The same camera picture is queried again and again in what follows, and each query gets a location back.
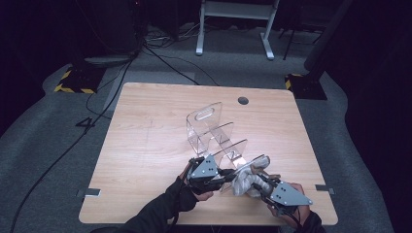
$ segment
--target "person's hand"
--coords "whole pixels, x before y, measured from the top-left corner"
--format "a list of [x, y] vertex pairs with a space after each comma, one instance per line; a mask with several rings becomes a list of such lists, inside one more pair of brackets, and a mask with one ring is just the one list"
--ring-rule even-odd
[[200, 195], [197, 195], [196, 193], [193, 193], [194, 196], [197, 198], [199, 201], [207, 201], [209, 198], [213, 196], [213, 191], [205, 192]]
[[[290, 185], [294, 189], [301, 192], [302, 194], [305, 194], [303, 191], [302, 185], [300, 185], [299, 183], [290, 183]], [[267, 205], [267, 208], [269, 209], [269, 211], [272, 213], [273, 216], [277, 216], [278, 213], [276, 209], [274, 209], [270, 205]], [[309, 217], [309, 215], [310, 215], [309, 206], [299, 206], [297, 207], [297, 210], [293, 213], [293, 216], [296, 217], [296, 219], [300, 222], [300, 225], [302, 226], [305, 223], [306, 218]], [[294, 229], [297, 228], [296, 222], [290, 216], [281, 215], [279, 217], [283, 219], [287, 225], [291, 226]]]
[[[190, 166], [190, 164], [188, 163], [185, 170], [183, 170], [183, 172], [179, 176], [179, 178], [181, 180], [184, 180], [185, 183], [188, 183], [188, 180], [187, 180], [187, 178], [184, 178], [184, 175], [185, 175], [186, 170], [189, 168], [189, 166]], [[209, 198], [211, 198], [213, 196], [213, 191], [205, 192], [205, 193], [202, 193], [200, 195], [197, 195], [196, 193], [193, 193], [193, 195], [196, 197], [196, 199], [198, 201], [207, 201]]]

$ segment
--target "wooden table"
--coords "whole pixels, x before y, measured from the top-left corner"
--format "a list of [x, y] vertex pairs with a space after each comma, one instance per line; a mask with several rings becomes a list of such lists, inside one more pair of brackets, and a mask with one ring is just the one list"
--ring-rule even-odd
[[[239, 97], [249, 104], [241, 105]], [[266, 154], [265, 170], [282, 180], [301, 183], [323, 224], [337, 223], [319, 164], [293, 95], [287, 90], [176, 84], [126, 83], [97, 161], [90, 188], [98, 197], [86, 197], [80, 212], [83, 223], [123, 223], [175, 181], [190, 158], [186, 117], [210, 104], [223, 102], [221, 122], [234, 122], [232, 142], [248, 139], [244, 157]], [[266, 205], [247, 195], [215, 192], [178, 224], [281, 225]]]

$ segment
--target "transparent plastic holder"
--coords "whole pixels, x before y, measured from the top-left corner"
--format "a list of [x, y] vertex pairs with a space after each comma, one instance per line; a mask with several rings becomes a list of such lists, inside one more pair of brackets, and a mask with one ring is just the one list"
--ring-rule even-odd
[[[188, 141], [198, 157], [213, 154], [220, 168], [234, 166], [236, 169], [243, 163], [241, 161], [244, 161], [242, 153], [248, 140], [236, 144], [230, 141], [234, 124], [230, 122], [220, 125], [222, 108], [222, 102], [218, 102], [189, 114], [187, 116]], [[216, 153], [210, 152], [212, 139], [219, 145]]]

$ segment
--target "gray carpet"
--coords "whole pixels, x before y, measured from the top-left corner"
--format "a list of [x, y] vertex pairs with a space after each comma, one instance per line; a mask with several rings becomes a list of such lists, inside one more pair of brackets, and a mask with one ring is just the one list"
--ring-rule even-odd
[[[312, 46], [292, 45], [284, 61], [281, 57], [289, 35], [279, 40], [279, 33], [272, 32], [269, 41], [276, 57], [269, 61], [258, 38], [258, 32], [262, 30], [209, 32], [202, 56], [195, 55], [196, 38], [153, 51], [184, 59], [163, 58], [200, 84], [215, 85], [210, 79], [212, 77], [221, 86], [285, 89], [286, 74], [307, 72], [303, 62]], [[296, 40], [311, 41], [313, 38], [316, 35], [296, 34]], [[156, 77], [156, 80], [151, 78], [142, 82], [193, 84], [149, 54], [145, 50], [133, 61], [126, 73], [127, 80], [133, 81], [130, 77], [146, 74], [144, 76]], [[97, 118], [86, 105], [101, 113], [108, 99], [113, 97], [112, 89], [120, 84], [123, 72], [120, 67], [108, 69], [100, 86], [107, 85], [91, 96], [53, 92], [68, 66], [45, 80], [46, 96], [18, 118], [0, 140], [1, 232], [10, 231], [17, 208], [31, 186], [82, 135], [84, 129], [75, 127], [76, 123], [86, 117]], [[172, 80], [160, 79], [159, 75], [163, 74]], [[336, 192], [331, 198], [339, 222], [327, 226], [326, 230], [332, 233], [394, 232], [381, 192], [346, 130], [346, 96], [327, 74], [321, 78], [321, 84], [327, 101], [296, 102], [326, 184]], [[89, 232], [105, 226], [79, 222], [82, 199], [76, 194], [88, 186], [112, 115], [112, 111], [105, 113], [105, 117], [100, 118], [41, 180], [22, 207], [15, 232]], [[214, 232], [211, 227], [205, 229], [207, 231], [202, 232]], [[284, 227], [284, 232], [291, 230]]]

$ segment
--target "dark background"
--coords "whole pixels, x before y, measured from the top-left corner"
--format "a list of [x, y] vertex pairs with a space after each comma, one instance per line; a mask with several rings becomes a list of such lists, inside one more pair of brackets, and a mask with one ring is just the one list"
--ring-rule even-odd
[[[346, 123], [353, 142], [382, 190], [394, 230], [405, 232], [412, 194], [407, 179], [412, 165], [411, 3], [351, 2], [322, 53], [321, 65], [347, 94]], [[42, 83], [49, 74], [73, 59], [107, 52], [74, 1], [0, 4], [2, 135], [44, 96]], [[197, 13], [193, 8], [200, 6], [199, 1], [172, 0], [144, 5], [146, 19], [172, 36], [180, 25], [197, 20], [198, 16], [191, 13]], [[82, 6], [92, 15], [90, 2]]]

